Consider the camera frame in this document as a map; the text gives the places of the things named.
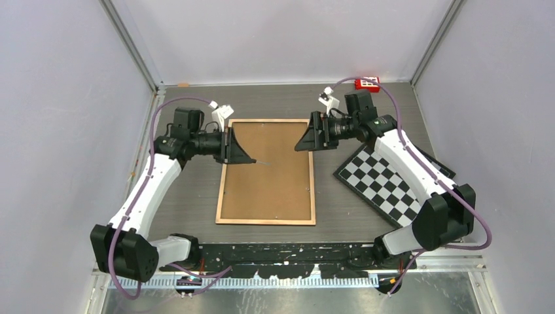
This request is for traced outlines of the black picture frame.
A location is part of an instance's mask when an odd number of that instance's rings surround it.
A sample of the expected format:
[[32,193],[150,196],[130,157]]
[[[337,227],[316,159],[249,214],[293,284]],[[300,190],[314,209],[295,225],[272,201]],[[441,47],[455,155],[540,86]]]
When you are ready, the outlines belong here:
[[229,126],[250,157],[271,165],[223,166],[215,222],[314,226],[313,154],[295,150],[308,120],[232,119]]

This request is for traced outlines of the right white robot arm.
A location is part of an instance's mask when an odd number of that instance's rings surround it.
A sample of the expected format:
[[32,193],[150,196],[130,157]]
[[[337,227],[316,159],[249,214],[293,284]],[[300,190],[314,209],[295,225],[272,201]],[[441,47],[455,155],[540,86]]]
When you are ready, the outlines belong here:
[[414,220],[374,240],[374,261],[381,268],[391,268],[400,254],[435,249],[470,234],[474,215],[470,208],[476,195],[468,185],[458,185],[437,171],[407,139],[397,119],[379,116],[367,90],[345,94],[348,113],[333,116],[339,100],[326,87],[319,95],[325,112],[311,113],[308,127],[295,145],[296,151],[336,149],[342,139],[357,139],[382,157],[413,191],[420,210]]

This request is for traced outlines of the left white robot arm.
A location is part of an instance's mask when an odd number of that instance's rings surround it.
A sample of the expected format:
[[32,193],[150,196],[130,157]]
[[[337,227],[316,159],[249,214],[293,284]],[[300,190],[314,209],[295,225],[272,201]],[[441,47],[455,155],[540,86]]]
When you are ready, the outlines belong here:
[[169,187],[194,156],[212,156],[219,164],[254,164],[238,143],[234,130],[225,121],[234,110],[230,105],[211,103],[216,125],[211,132],[203,129],[200,109],[179,107],[164,135],[151,145],[147,164],[138,183],[117,214],[106,225],[95,225],[90,239],[100,271],[146,283],[155,271],[177,263],[186,271],[201,262],[196,237],[171,234],[149,241],[153,218]]

